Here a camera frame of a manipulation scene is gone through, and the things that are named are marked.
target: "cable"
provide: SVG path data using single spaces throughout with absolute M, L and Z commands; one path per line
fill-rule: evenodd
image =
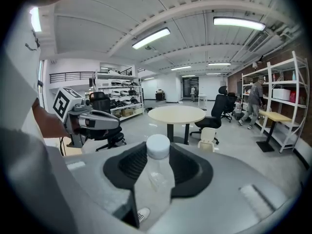
M 62 154 L 62 156 L 64 156 L 64 153 L 65 153 L 65 156 L 66 156 L 66 151 L 65 151 L 65 146 L 64 146 L 64 141 L 63 141 L 64 137 L 59 138 L 59 149 L 60 149 L 60 153 Z

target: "white stool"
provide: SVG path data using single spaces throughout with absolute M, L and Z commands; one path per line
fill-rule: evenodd
M 213 140 L 215 138 L 215 128 L 205 127 L 201 131 L 200 142 L 198 143 L 198 148 L 202 151 L 214 152 L 215 145 Z
M 198 107 L 199 107 L 199 101 L 201 97 L 205 101 L 205 108 L 207 108 L 207 96 L 205 94 L 198 94 Z

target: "white bottle cap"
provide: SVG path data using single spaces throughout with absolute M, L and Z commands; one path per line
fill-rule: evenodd
M 154 159 L 168 156 L 170 141 L 165 135 L 152 135 L 146 141 L 147 155 Z

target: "white shelving unit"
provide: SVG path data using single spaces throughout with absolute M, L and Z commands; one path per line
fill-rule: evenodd
M 122 76 L 122 75 L 114 75 L 114 74 L 107 74 L 107 73 L 101 73 L 101 72 L 95 72 L 95 74 L 93 75 L 93 78 L 95 79 L 95 84 L 94 89 L 96 92 L 102 91 L 106 94 L 111 94 L 112 90 L 117 90 L 117 91 L 122 91 L 122 90 L 129 90 L 130 88 L 136 90 L 137 95 L 136 96 L 118 96 L 118 97 L 111 97 L 110 99 L 114 99 L 114 100 L 120 100 L 122 99 L 130 99 L 132 97 L 135 97 L 139 103 L 137 104 L 129 104 L 129 105 L 125 105 L 122 107 L 116 107 L 116 108 L 112 108 L 112 111 L 116 111 L 119 109 L 125 109 L 125 108 L 142 108 L 142 112 L 141 113 L 136 113 L 127 117 L 121 117 L 119 118 L 120 121 L 131 118 L 133 116 L 136 115 L 140 115 L 140 114 L 144 114 L 144 102 L 143 102 L 143 95 L 142 95 L 142 80 L 139 77 L 134 77 L 134 76 Z M 129 81 L 134 81 L 137 84 L 139 84 L 139 86 L 112 86 L 112 80 L 120 80 L 125 81 L 125 80 L 129 80 Z
M 301 74 L 301 69 L 305 69 L 306 71 L 306 82 L 303 79 L 303 76 Z M 284 80 L 284 72 L 285 71 L 294 71 L 296 80 Z M 272 75 L 273 74 L 279 74 L 279 79 L 277 81 L 272 81 Z M 291 148 L 294 149 L 296 142 L 298 138 L 301 135 L 307 113 L 308 113 L 308 105 L 309 105 L 309 98 L 310 98 L 310 77 L 309 77 L 309 67 L 306 59 L 299 58 L 296 56 L 295 51 L 292 51 L 292 58 L 280 63 L 277 63 L 275 65 L 271 65 L 269 62 L 267 63 L 267 67 L 264 69 L 260 69 L 257 71 L 254 71 L 249 74 L 242 74 L 242 81 L 244 81 L 244 77 L 257 77 L 259 75 L 268 75 L 268 82 L 265 82 L 263 86 L 268 86 L 269 88 L 269 96 L 263 97 L 264 99 L 268 100 L 267 103 L 267 111 L 270 111 L 271 109 L 271 102 L 275 101 L 279 103 L 278 107 L 278 113 L 281 113 L 283 104 L 287 104 L 290 106 L 293 106 L 293 116 L 291 122 L 283 122 L 280 124 L 277 124 L 276 128 L 273 131 L 272 137 L 281 145 L 281 148 L 279 152 L 281 153 L 284 149 Z M 242 85 L 242 91 L 244 92 L 245 89 L 248 88 L 248 86 L 252 86 L 252 84 L 243 84 Z M 287 88 L 287 87 L 295 87 L 296 88 L 296 100 L 295 103 L 287 101 L 287 100 L 281 100 L 276 99 L 272 97 L 273 88 Z M 299 104 L 299 88 L 304 88 L 307 94 L 306 98 L 306 104 Z M 243 96 L 249 96 L 248 93 L 243 93 Z M 243 102 L 243 108 L 246 107 L 248 103 Z M 297 110 L 298 108 L 305 109 L 303 119 L 300 123 L 295 122 L 296 116 L 297 116 Z M 269 133 L 270 127 L 264 127 L 267 125 L 268 118 L 265 117 L 263 126 L 260 124 L 260 122 L 257 120 L 256 124 L 258 124 L 261 127 L 261 133 L 264 131 Z

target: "brick wall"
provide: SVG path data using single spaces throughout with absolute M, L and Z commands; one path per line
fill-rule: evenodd
M 270 62 L 271 65 L 277 64 L 279 62 L 288 60 L 290 58 L 292 58 L 292 51 L 296 52 L 296 55 L 301 57 L 301 58 L 307 58 L 308 60 L 308 66 L 309 66 L 309 73 L 310 73 L 310 77 L 312 77 L 312 55 L 311 55 L 311 51 L 309 50 L 307 44 L 305 43 L 303 38 L 297 39 L 295 41 L 293 41 L 292 43 L 288 44 L 287 46 L 285 46 L 284 48 L 276 51 L 275 53 L 272 53 L 271 55 L 264 57 L 262 59 L 262 63 L 258 64 L 258 68 L 262 69 L 265 68 L 267 66 L 267 62 Z M 254 68 L 252 67 L 252 65 L 246 67 L 245 69 L 237 72 L 234 75 L 231 75 L 228 77 L 228 92 L 233 92 L 233 93 L 237 93 L 237 82 L 241 81 L 242 79 L 242 73 L 243 74 L 248 74 L 254 71 Z M 303 69 L 300 70 L 301 74 L 304 78 L 304 80 L 307 80 L 307 74 L 305 71 L 303 71 Z M 284 72 L 284 79 L 292 79 L 292 72 Z M 263 90 L 264 94 L 267 93 L 268 91 L 266 91 L 266 89 L 264 88 Z M 299 92 L 300 96 L 306 96 L 306 92 L 304 89 L 300 89 Z M 278 103 L 275 101 L 272 101 L 271 104 L 271 108 L 272 111 L 277 111 L 278 109 Z M 281 114 L 288 116 L 288 117 L 292 117 L 293 116 L 293 110 L 294 107 L 290 106 L 290 105 L 286 105 L 283 104 L 282 105 L 282 111 Z M 302 118 L 304 115 L 304 109 L 302 108 L 298 108 L 297 111 L 297 116 L 296 116 L 296 122 L 301 122 Z M 301 134 L 301 138 L 307 142 L 310 146 L 312 146 L 312 99 L 310 99 L 309 102 L 309 109 L 308 109 L 308 114 L 307 114 L 307 118 L 306 118 L 306 122 Z

